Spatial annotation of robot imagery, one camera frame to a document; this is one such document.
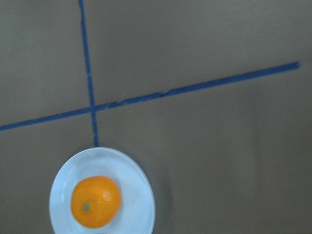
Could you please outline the orange fruit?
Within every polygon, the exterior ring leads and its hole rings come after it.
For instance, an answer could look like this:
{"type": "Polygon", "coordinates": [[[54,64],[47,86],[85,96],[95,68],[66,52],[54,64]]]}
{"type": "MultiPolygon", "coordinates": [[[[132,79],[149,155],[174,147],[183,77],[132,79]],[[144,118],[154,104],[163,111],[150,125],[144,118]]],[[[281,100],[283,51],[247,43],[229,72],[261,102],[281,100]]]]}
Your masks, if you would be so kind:
{"type": "Polygon", "coordinates": [[[71,213],[74,219],[86,228],[102,228],[115,218],[121,202],[120,189],[111,178],[88,177],[73,189],[71,213]]]}

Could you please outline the light blue plate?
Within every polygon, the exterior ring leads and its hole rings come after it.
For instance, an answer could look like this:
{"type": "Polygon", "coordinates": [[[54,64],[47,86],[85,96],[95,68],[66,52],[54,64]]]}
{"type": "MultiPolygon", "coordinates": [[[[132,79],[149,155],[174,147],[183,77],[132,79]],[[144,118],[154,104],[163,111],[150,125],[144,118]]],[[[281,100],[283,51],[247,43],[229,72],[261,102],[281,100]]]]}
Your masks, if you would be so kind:
{"type": "Polygon", "coordinates": [[[56,234],[151,234],[156,219],[152,187],[124,153],[91,148],[57,173],[49,198],[56,234]]]}

